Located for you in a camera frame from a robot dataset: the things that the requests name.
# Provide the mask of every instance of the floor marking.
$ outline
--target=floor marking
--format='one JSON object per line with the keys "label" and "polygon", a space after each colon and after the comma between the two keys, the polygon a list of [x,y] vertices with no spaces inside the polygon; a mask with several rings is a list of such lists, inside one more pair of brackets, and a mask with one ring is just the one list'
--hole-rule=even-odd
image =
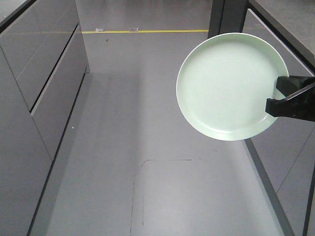
{"label": "floor marking", "polygon": [[82,31],[84,34],[88,33],[194,33],[194,32],[208,32],[208,29],[165,29],[165,30],[105,30],[105,31]]}

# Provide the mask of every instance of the metal frame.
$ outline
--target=metal frame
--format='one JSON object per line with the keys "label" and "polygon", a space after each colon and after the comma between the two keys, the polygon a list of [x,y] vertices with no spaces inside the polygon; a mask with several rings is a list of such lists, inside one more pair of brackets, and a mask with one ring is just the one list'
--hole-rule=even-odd
{"label": "metal frame", "polygon": [[[242,32],[247,9],[251,9],[311,71],[315,72],[315,58],[310,50],[307,49],[298,39],[294,37],[293,34],[284,28],[266,9],[264,9],[255,0],[213,0],[208,38],[222,33]],[[252,140],[246,139],[245,143],[262,179],[284,234],[286,236],[294,236],[293,229],[284,213],[282,205],[270,182],[266,170],[260,161],[259,155],[252,143]],[[303,236],[307,236],[314,189],[315,167],[309,191]]]}

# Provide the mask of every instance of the plate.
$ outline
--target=plate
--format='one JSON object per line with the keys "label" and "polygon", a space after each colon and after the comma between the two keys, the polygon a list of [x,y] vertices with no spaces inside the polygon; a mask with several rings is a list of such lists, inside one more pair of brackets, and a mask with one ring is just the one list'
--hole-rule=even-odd
{"label": "plate", "polygon": [[276,121],[265,107],[267,98],[284,98],[275,88],[279,76],[288,76],[288,70],[269,43],[245,33],[221,34],[198,45],[183,62],[177,101],[204,135],[247,139]]}

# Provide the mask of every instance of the floor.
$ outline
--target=floor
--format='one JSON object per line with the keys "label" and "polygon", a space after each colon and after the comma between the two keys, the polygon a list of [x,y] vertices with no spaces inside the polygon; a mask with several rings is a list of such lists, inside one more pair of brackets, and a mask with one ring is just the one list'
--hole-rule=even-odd
{"label": "floor", "polygon": [[[77,0],[83,31],[207,29],[209,0]],[[31,236],[283,235],[243,142],[205,137],[176,101],[207,37],[84,34],[85,76]]]}

